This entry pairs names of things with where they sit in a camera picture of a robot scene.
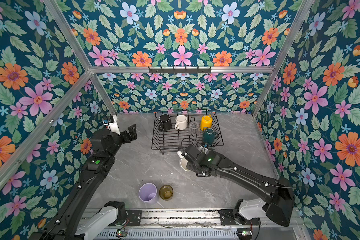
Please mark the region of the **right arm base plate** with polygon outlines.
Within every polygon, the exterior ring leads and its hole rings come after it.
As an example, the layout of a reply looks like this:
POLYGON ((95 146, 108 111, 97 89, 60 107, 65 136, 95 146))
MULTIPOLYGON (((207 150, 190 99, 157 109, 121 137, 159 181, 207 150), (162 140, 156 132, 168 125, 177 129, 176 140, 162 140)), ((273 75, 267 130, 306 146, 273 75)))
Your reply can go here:
POLYGON ((240 214, 235 213, 234 209, 218 210, 222 226, 260 226, 260 218, 253 218, 251 220, 245 219, 240 214))

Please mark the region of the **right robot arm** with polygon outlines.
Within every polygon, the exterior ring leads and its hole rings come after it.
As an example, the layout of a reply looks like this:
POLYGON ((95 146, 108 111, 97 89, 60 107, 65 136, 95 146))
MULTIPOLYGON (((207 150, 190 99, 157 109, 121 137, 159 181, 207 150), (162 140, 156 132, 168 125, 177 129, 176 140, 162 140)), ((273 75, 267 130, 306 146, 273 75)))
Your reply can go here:
POLYGON ((272 222, 288 227, 295 203, 295 194, 289 180, 274 179, 244 168, 216 151, 202 152, 193 145, 178 151, 186 168, 199 178, 219 177, 229 180, 258 196, 264 203, 262 211, 272 222))

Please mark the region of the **cream mug green handle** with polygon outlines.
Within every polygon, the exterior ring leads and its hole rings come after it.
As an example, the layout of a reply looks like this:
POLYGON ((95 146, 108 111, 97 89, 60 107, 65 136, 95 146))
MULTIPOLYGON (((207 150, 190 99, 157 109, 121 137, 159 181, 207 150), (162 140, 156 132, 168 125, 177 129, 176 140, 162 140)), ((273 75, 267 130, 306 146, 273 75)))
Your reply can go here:
POLYGON ((202 137, 203 145, 213 146, 215 139, 218 137, 219 134, 216 133, 216 131, 213 128, 204 127, 203 137, 202 137))

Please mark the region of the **olive green glass cup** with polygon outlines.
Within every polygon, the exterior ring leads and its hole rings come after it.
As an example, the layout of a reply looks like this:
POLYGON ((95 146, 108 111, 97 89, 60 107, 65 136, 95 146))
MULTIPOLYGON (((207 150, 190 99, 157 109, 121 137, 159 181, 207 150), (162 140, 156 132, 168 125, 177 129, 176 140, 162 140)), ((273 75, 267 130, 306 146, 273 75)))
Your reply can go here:
POLYGON ((170 185, 164 185, 159 190, 159 196, 164 201, 169 201, 172 199, 174 190, 170 185))

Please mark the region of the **lilac plastic cup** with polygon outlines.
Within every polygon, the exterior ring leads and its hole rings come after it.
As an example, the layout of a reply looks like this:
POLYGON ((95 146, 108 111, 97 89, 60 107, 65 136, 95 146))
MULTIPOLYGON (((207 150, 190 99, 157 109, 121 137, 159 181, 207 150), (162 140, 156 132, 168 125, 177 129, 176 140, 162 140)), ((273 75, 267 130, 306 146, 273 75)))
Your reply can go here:
POLYGON ((139 198, 142 202, 147 204, 156 204, 158 202, 158 190, 152 183, 146 183, 139 189, 139 198))

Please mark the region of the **red interior white mug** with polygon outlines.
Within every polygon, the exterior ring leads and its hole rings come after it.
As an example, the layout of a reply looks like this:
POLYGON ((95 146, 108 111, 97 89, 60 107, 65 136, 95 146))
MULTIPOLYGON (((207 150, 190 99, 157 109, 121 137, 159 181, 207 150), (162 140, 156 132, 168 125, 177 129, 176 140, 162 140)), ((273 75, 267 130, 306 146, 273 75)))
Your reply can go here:
POLYGON ((176 124, 175 124, 175 130, 185 130, 188 126, 188 119, 185 115, 178 115, 175 118, 176 124))

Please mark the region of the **black mug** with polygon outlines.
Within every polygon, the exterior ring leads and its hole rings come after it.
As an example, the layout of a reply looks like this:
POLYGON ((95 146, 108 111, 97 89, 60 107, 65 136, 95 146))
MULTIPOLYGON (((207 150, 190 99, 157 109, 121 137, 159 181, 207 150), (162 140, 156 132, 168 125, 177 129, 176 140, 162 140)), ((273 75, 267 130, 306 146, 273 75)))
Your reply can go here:
POLYGON ((162 114, 159 117, 159 131, 169 131, 172 128, 171 116, 168 114, 162 114))

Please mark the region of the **yellow mug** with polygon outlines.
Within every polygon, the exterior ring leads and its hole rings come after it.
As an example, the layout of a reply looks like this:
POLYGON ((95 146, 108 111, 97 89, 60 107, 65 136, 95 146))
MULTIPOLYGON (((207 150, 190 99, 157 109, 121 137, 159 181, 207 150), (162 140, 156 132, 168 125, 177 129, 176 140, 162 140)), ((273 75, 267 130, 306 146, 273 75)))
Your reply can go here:
POLYGON ((201 118, 201 131, 204 131, 207 128, 210 128, 212 126, 213 123, 213 118, 211 117, 211 115, 204 115, 201 118))

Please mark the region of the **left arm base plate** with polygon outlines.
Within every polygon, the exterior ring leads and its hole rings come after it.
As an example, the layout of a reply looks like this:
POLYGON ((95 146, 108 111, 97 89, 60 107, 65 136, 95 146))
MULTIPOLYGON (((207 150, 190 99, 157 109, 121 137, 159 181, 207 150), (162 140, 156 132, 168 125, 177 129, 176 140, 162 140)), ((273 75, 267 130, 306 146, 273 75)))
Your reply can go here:
POLYGON ((122 220, 116 220, 109 224, 109 227, 136 227, 140 226, 142 220, 142 210, 126 210, 126 216, 122 220))

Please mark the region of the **clear glass cup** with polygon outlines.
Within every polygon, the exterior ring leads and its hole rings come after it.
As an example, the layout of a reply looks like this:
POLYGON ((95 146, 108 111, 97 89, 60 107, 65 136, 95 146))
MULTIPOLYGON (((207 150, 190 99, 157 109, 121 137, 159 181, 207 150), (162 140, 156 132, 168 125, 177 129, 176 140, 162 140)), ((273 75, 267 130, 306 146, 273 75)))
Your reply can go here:
POLYGON ((189 137, 192 141, 198 140, 199 131, 200 131, 199 123, 196 121, 191 121, 189 123, 189 137))

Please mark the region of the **cream mug with handle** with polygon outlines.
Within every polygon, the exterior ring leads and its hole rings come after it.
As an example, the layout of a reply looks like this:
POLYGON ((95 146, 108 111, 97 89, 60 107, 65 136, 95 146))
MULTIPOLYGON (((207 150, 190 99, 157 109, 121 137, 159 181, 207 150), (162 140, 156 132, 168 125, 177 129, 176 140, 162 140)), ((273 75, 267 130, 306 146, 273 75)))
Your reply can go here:
POLYGON ((190 172, 191 170, 189 170, 187 168, 187 164, 188 164, 188 161, 186 160, 186 158, 183 156, 182 152, 181 151, 177 151, 177 155, 179 156, 180 158, 180 167, 186 171, 186 172, 190 172))

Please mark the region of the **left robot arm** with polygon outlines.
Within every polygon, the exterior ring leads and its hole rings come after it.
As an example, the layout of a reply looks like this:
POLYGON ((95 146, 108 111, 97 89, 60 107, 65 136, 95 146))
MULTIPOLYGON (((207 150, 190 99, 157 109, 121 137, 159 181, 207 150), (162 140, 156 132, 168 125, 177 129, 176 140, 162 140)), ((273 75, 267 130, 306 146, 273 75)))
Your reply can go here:
POLYGON ((93 240, 107 226, 123 226, 128 214, 125 203, 107 202, 85 224, 80 224, 92 196, 108 176, 115 163, 115 155, 123 144, 137 139, 137 126, 132 125, 120 134, 105 128, 91 138, 93 153, 81 169, 79 181, 51 221, 42 230, 31 234, 31 240, 93 240))

